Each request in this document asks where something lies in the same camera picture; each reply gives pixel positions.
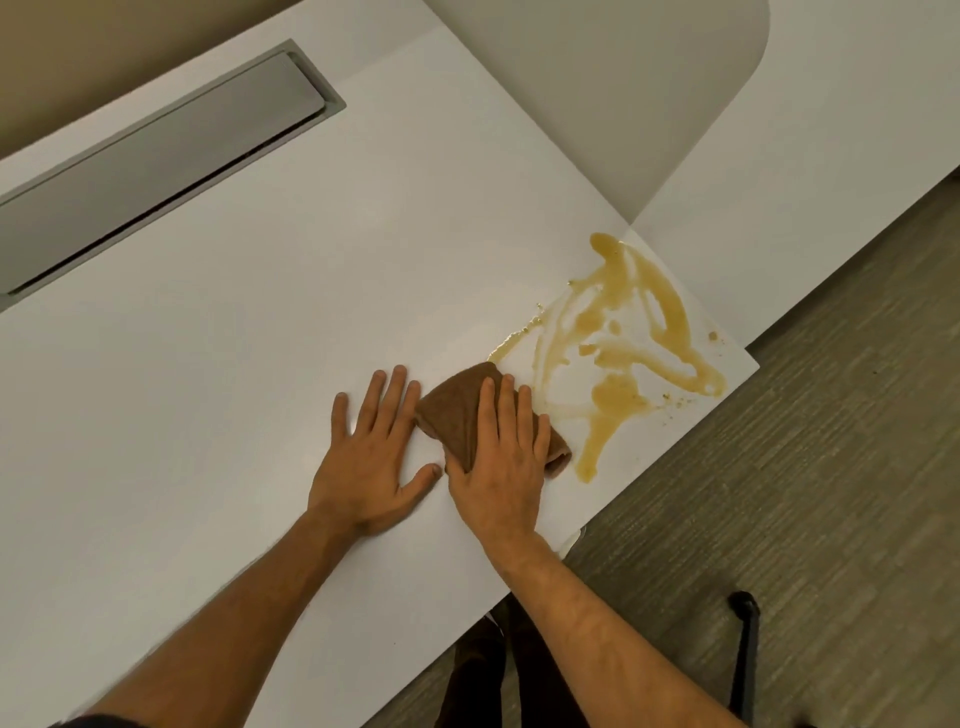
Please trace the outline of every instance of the person's left arm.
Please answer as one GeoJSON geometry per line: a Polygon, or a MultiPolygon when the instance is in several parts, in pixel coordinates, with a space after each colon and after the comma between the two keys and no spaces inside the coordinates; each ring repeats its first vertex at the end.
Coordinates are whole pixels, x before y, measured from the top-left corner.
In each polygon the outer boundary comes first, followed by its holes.
{"type": "Polygon", "coordinates": [[[333,403],[332,442],[306,512],[263,556],[214,596],[85,716],[116,716],[148,728],[239,728],[284,640],[357,539],[406,518],[441,475],[421,468],[400,488],[420,385],[404,396],[406,370],[376,372],[352,434],[347,395],[333,403]]]}

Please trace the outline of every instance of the brown cloth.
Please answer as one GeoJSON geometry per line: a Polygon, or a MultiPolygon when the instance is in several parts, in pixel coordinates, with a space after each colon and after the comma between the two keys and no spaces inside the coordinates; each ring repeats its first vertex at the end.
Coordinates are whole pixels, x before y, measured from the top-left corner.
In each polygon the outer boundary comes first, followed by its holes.
{"type": "MultiPolygon", "coordinates": [[[[499,402],[503,375],[495,364],[485,361],[452,376],[417,404],[417,424],[420,429],[434,440],[440,440],[456,456],[467,473],[473,469],[473,461],[476,459],[480,387],[487,377],[493,380],[496,392],[494,401],[499,402]]],[[[534,414],[535,438],[537,426],[537,415],[534,414]]],[[[551,427],[546,476],[559,475],[572,456],[564,438],[551,427]]]]}

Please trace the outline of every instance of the hand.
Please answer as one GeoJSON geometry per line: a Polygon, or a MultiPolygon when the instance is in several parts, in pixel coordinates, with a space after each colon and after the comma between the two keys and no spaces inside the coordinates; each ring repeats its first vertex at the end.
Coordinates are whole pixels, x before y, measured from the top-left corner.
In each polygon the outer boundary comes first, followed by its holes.
{"type": "Polygon", "coordinates": [[[550,418],[540,415],[534,442],[530,387],[520,387],[517,399],[514,378],[504,376],[496,411],[493,392],[493,380],[487,378],[480,389],[473,470],[464,473],[448,451],[446,471],[457,511],[496,567],[504,553],[534,535],[550,446],[550,418]]]}
{"type": "Polygon", "coordinates": [[[347,432],[347,395],[341,392],[333,401],[330,450],[313,478],[307,511],[320,513],[336,530],[354,538],[381,533],[403,521],[442,474],[439,465],[425,465],[399,487],[420,399],[420,383],[412,381],[400,404],[406,378],[406,368],[395,367],[380,401],[387,375],[373,373],[352,435],[347,432]]]}

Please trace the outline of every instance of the chair leg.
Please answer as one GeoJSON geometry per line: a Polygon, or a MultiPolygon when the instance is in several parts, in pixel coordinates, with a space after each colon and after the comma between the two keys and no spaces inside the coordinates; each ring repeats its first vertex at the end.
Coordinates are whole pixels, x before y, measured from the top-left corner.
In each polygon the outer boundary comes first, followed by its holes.
{"type": "Polygon", "coordinates": [[[754,692],[756,688],[756,649],[760,640],[760,608],[749,592],[735,592],[727,603],[743,622],[740,648],[733,671],[730,711],[747,725],[754,724],[754,692]]]}

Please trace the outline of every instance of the person's right hand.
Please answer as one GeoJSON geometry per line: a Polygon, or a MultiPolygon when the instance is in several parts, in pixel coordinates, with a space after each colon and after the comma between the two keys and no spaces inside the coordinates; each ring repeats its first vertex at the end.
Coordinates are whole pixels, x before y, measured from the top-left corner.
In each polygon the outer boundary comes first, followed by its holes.
{"type": "Polygon", "coordinates": [[[550,418],[540,415],[534,441],[530,387],[514,391],[514,378],[500,383],[494,409],[493,380],[484,380],[477,413],[477,454],[473,470],[449,451],[446,472],[457,511],[495,566],[511,549],[534,535],[543,489],[543,468],[550,446],[550,418]]]}

